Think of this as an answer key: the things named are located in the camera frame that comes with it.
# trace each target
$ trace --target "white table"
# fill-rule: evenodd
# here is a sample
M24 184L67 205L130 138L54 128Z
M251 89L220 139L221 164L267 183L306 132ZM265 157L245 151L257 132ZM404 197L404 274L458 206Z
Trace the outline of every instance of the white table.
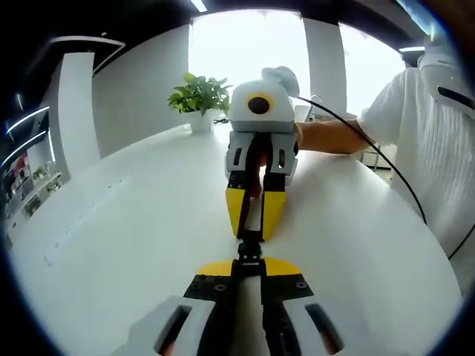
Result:
M237 254L224 195L228 130L178 127L138 142L31 217L12 250L14 269L65 354L112 352L134 321L183 295L202 264ZM122 187L105 199L118 179ZM435 237L398 194L351 157L300 152L286 197L264 255L292 261L317 296L351 308L390 348L417 355L438 340L459 305L458 285ZM71 226L48 267L44 255ZM241 294L236 355L267 355L258 280Z

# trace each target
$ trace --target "screw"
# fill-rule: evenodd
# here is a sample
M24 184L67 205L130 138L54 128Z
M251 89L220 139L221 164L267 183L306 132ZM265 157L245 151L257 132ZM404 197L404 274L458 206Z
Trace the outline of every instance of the screw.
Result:
M214 290L215 291L224 291L224 290L226 290L226 286L223 285L223 284L217 284L216 286L214 286Z

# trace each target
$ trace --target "potted plant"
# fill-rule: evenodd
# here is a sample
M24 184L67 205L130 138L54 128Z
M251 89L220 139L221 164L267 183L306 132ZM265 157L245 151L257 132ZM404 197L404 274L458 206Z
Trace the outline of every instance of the potted plant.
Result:
M194 76L191 73L183 74L186 85L175 87L177 91L168 98L168 106L187 115L187 122L193 132L211 131L213 119L220 111L226 115L229 112L229 93L223 87L227 78L216 80L206 79L204 76Z
M36 171L33 172L33 179L43 179L46 177L46 170L43 167L38 167Z

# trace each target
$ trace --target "bright window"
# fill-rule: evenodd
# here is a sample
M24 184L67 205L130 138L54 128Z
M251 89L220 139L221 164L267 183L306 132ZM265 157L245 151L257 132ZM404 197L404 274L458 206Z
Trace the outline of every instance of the bright window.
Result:
M359 115L405 65L393 48L353 27L339 26L347 72L347 112Z
M230 85L238 85L260 78L264 67L280 65L293 70L301 95L309 96L307 41L299 13L236 10L193 19L189 42L191 73L228 78Z

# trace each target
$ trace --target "green leaves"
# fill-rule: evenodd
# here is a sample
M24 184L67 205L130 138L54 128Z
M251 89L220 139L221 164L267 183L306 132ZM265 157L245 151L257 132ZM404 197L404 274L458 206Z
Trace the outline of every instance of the green leaves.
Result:
M185 82L191 84L196 80L196 76L194 76L191 73L186 72L185 74L183 74L183 79L185 79Z
M228 79L209 78L205 76L194 76L191 73L184 73L183 79L187 83L185 86L174 87L177 91L168 98L168 106L178 110L180 113L190 113L192 111L201 112L203 116L208 109L221 110L225 114L229 112L229 93L227 88L231 85L221 87Z

